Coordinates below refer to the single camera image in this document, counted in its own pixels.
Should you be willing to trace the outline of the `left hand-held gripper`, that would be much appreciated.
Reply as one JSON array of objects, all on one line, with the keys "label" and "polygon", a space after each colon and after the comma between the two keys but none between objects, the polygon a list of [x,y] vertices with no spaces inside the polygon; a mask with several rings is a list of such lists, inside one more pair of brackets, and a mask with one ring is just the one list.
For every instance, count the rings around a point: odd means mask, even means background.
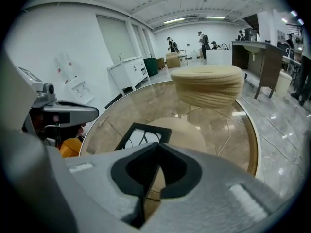
[{"label": "left hand-held gripper", "polygon": [[55,99],[53,84],[14,66],[8,54],[0,53],[0,143],[24,126],[28,133],[37,135],[29,115],[31,109],[42,109],[44,122],[59,127],[83,125],[99,116],[95,107]]}]

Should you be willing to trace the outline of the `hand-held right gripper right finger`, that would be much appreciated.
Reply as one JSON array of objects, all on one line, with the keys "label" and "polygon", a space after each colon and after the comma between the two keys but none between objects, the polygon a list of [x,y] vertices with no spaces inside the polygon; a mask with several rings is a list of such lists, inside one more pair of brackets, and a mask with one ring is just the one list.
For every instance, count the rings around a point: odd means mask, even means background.
[{"label": "hand-held right gripper right finger", "polygon": [[162,170],[179,179],[161,191],[144,233],[263,233],[291,206],[226,159],[169,144],[159,148]]}]

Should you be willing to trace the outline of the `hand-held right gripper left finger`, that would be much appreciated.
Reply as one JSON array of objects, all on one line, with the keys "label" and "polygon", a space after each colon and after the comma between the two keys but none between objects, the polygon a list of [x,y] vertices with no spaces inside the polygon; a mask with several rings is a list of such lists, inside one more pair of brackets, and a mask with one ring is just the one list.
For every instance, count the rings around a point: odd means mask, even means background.
[{"label": "hand-held right gripper left finger", "polygon": [[51,177],[64,199],[69,218],[65,233],[143,233],[143,185],[126,168],[156,150],[147,143],[125,150],[63,159],[58,149],[47,148]]}]

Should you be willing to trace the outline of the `black square frame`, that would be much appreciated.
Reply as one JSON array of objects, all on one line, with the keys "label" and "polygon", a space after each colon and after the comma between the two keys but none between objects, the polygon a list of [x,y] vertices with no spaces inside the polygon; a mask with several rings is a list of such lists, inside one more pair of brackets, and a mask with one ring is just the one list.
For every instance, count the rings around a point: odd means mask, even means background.
[{"label": "black square frame", "polygon": [[147,143],[168,143],[172,130],[157,126],[133,123],[115,150],[128,149]]}]

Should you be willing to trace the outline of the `round glass-top side table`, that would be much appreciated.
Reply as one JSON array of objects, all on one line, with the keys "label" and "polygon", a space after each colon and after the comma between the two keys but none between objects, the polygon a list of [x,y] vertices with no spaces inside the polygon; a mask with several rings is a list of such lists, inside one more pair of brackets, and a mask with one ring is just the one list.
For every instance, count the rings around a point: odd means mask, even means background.
[{"label": "round glass-top side table", "polygon": [[192,106],[179,100],[172,82],[145,86],[108,107],[88,130],[80,155],[113,151],[133,123],[169,128],[170,144],[225,158],[259,176],[259,135],[240,103]]}]

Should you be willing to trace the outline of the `white water dispenser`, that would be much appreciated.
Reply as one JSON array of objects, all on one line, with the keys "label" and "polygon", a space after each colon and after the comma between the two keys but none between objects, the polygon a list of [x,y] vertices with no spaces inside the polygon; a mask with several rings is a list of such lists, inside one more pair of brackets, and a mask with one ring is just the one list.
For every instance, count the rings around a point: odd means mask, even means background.
[{"label": "white water dispenser", "polygon": [[55,58],[57,74],[64,89],[79,103],[87,104],[94,99],[79,67],[65,52]]}]

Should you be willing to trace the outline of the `white vanity cabinet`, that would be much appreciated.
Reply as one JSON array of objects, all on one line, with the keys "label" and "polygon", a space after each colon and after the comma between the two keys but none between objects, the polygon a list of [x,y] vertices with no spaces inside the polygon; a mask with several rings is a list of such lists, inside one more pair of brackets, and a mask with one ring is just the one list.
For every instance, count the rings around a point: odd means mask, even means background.
[{"label": "white vanity cabinet", "polygon": [[122,96],[125,95],[124,90],[132,88],[136,91],[136,86],[143,80],[149,80],[144,60],[142,57],[126,58],[107,68],[110,72],[117,88]]}]

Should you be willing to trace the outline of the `dark green round bin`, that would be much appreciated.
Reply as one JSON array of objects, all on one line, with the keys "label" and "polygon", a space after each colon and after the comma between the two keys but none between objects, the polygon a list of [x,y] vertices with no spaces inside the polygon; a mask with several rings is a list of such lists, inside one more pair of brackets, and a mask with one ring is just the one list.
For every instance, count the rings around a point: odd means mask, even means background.
[{"label": "dark green round bin", "polygon": [[144,59],[145,67],[147,69],[149,77],[152,77],[159,73],[158,64],[156,58]]}]

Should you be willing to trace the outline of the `tan woven ottoman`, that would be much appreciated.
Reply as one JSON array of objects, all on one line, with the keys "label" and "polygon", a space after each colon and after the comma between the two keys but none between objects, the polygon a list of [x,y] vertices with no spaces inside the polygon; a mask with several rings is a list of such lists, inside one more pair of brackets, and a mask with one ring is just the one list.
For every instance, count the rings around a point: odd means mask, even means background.
[{"label": "tan woven ottoman", "polygon": [[179,55],[177,52],[168,53],[166,55],[167,68],[174,68],[180,66]]}]

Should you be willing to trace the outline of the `cream round bin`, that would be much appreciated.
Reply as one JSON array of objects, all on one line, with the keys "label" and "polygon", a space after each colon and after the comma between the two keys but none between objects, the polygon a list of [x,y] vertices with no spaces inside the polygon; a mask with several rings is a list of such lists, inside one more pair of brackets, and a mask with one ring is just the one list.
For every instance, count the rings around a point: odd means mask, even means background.
[{"label": "cream round bin", "polygon": [[286,72],[284,72],[284,70],[281,70],[279,73],[279,78],[278,78],[276,88],[275,88],[276,95],[280,98],[285,97],[288,92],[291,82],[292,82],[292,77]]}]

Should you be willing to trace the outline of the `white rectangular bathtub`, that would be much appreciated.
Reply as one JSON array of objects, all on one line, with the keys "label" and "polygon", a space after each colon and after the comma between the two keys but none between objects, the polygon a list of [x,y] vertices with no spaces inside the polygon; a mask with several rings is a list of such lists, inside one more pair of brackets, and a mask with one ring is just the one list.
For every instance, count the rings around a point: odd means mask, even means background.
[{"label": "white rectangular bathtub", "polygon": [[232,50],[206,50],[207,65],[231,65]]}]

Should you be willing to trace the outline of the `dark wooden sink vanity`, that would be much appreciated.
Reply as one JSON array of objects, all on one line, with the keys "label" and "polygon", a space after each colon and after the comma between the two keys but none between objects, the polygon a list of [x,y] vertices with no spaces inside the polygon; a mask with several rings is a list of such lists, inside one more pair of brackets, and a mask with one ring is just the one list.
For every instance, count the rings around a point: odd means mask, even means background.
[{"label": "dark wooden sink vanity", "polygon": [[[256,55],[255,61],[243,46],[246,44],[256,44],[265,47],[263,51]],[[283,50],[266,42],[258,41],[233,41],[232,42],[232,65],[239,67],[248,74],[253,74],[259,78],[259,85],[254,98],[256,99],[261,88],[271,89],[269,98],[272,97],[279,78],[282,67]]]}]

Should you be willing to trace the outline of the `white sink basin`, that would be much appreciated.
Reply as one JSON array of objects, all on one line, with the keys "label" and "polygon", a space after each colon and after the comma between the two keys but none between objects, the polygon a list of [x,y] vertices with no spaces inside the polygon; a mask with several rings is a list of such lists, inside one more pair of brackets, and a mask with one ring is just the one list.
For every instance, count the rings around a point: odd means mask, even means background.
[{"label": "white sink basin", "polygon": [[256,55],[261,53],[265,47],[256,44],[246,44],[243,46],[252,55],[253,61],[255,61]]}]

